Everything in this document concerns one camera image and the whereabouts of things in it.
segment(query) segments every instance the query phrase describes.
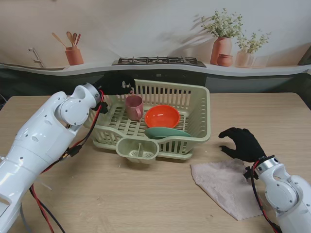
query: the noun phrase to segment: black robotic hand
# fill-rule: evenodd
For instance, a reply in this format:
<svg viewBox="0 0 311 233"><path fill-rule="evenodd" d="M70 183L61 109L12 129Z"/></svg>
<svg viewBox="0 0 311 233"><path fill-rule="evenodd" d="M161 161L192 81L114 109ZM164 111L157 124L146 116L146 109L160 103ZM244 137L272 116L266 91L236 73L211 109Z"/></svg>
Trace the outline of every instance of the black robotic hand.
<svg viewBox="0 0 311 233"><path fill-rule="evenodd" d="M221 132L218 137L229 137L234 141L236 150L226 146L220 146L222 151L231 158L252 163L256 162L259 158L266 157L259 142L248 129L230 128Z"/></svg>
<svg viewBox="0 0 311 233"><path fill-rule="evenodd" d="M102 90L105 95L114 96L129 94L132 88L135 89L136 84L130 75L109 72L98 79L93 86L98 90Z"/></svg>

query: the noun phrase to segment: towel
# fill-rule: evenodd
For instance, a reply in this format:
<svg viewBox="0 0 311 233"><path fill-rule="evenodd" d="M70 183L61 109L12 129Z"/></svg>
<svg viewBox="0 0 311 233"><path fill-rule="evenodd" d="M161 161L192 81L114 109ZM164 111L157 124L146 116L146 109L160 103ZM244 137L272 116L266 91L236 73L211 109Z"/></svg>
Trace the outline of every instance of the towel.
<svg viewBox="0 0 311 233"><path fill-rule="evenodd" d="M252 186L243 176L242 160L191 165L191 172L195 183L236 220L262 215Z"/></svg>

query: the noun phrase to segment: gas burner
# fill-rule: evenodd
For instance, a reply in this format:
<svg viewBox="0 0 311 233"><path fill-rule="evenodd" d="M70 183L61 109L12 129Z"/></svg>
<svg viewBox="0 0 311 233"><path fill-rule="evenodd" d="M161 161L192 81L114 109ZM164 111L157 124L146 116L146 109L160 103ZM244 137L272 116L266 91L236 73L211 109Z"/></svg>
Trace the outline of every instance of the gas burner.
<svg viewBox="0 0 311 233"><path fill-rule="evenodd" d="M195 57L121 57L118 61L113 62L117 65L152 65L152 64L179 64L197 67L206 67L203 62L199 62Z"/></svg>

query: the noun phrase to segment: faucet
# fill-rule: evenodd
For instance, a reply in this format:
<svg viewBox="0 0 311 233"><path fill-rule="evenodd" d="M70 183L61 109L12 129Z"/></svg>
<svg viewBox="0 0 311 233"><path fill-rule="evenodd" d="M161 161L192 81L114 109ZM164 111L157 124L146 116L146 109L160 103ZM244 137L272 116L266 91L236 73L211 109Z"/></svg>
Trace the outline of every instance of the faucet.
<svg viewBox="0 0 311 233"><path fill-rule="evenodd" d="M28 51L34 52L34 54L35 54L35 56L36 56L36 58L37 58L37 59L33 59L33 61L34 61L35 63L39 63L40 67L42 67L42 68L45 67L45 65L43 64L43 62L42 62L41 59L39 58L39 55L38 55L37 51L36 51L34 48L28 48Z"/></svg>

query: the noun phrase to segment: red bowl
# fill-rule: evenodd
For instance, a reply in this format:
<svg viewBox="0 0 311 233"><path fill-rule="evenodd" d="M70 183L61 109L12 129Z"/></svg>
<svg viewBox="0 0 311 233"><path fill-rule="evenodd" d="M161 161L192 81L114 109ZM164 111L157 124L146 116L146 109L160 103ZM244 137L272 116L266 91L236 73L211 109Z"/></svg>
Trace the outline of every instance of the red bowl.
<svg viewBox="0 0 311 233"><path fill-rule="evenodd" d="M174 128L179 122L179 112L169 105L157 105L146 112L145 122L149 128Z"/></svg>

